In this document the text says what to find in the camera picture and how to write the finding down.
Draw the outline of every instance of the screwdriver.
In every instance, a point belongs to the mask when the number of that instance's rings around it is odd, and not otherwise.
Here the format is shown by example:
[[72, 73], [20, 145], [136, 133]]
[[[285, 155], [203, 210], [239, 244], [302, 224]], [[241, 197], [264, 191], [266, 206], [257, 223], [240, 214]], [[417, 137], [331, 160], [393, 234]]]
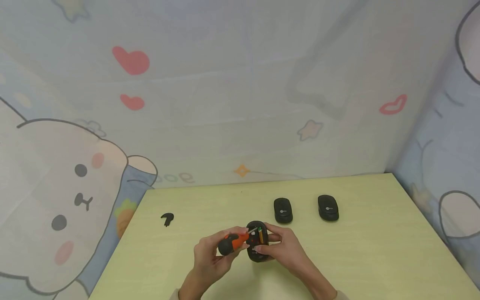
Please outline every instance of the screwdriver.
[[224, 237], [223, 240], [218, 243], [218, 251], [223, 256], [229, 255], [230, 253], [234, 252], [236, 249], [240, 248], [242, 244], [248, 240], [250, 234], [258, 230], [257, 227], [250, 230], [245, 234], [229, 234]]

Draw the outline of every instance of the printed fabric backdrop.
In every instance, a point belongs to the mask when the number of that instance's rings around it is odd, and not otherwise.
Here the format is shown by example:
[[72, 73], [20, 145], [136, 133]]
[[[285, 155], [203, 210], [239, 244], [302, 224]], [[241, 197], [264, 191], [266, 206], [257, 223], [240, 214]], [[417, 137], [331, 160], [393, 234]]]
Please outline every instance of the printed fabric backdrop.
[[152, 187], [383, 172], [471, 5], [1, 1], [0, 299], [87, 299]]
[[480, 1], [451, 40], [395, 175], [480, 288]]

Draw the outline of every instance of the computer mouse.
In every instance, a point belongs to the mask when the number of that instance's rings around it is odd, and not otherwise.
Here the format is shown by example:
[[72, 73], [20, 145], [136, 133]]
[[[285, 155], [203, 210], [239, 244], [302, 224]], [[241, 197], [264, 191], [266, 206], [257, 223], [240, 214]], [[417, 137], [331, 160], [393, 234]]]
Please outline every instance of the computer mouse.
[[275, 220], [280, 224], [290, 223], [293, 220], [292, 206], [287, 198], [278, 198], [273, 202]]
[[246, 243], [250, 245], [250, 247], [247, 248], [248, 257], [256, 263], [261, 263], [268, 260], [270, 256], [260, 254], [254, 249], [255, 246], [258, 245], [268, 245], [267, 227], [263, 222], [252, 221], [247, 224], [247, 228], [248, 231], [257, 228], [257, 230], [250, 233], [248, 240], [246, 240]]
[[330, 195], [318, 196], [318, 213], [325, 221], [337, 221], [340, 215], [335, 198]]

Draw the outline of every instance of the orange star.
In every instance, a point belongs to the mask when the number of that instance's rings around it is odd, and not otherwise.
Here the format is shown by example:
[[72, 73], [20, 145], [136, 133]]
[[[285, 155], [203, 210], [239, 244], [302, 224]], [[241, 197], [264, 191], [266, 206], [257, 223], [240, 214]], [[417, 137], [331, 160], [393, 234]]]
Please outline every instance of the orange star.
[[245, 175], [247, 175], [248, 172], [250, 172], [250, 170], [248, 170], [243, 164], [241, 164], [240, 167], [234, 172], [244, 177]]
[[318, 132], [320, 131], [320, 129], [322, 129], [323, 126], [323, 123], [315, 122], [314, 120], [308, 120], [305, 126], [299, 131], [297, 131], [297, 134], [300, 136], [300, 141], [316, 138]]

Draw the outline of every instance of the red heart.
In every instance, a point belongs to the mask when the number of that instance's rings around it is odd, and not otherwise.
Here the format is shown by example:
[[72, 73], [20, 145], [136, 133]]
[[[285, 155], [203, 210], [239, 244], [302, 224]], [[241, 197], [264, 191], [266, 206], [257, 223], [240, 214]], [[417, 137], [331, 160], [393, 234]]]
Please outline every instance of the red heart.
[[112, 49], [112, 53], [120, 66], [122, 66], [122, 68], [130, 75], [145, 73], [148, 70], [148, 67], [150, 67], [150, 60], [142, 51], [128, 53], [124, 48], [115, 46]]
[[402, 111], [403, 107], [405, 107], [405, 103], [407, 102], [407, 95], [403, 94], [398, 96], [398, 98], [394, 102], [387, 102], [380, 107], [380, 112], [384, 115], [395, 115]]
[[145, 106], [144, 100], [140, 97], [130, 98], [125, 94], [121, 94], [120, 100], [122, 101], [123, 104], [125, 104], [126, 107], [128, 107], [131, 110], [139, 110]]

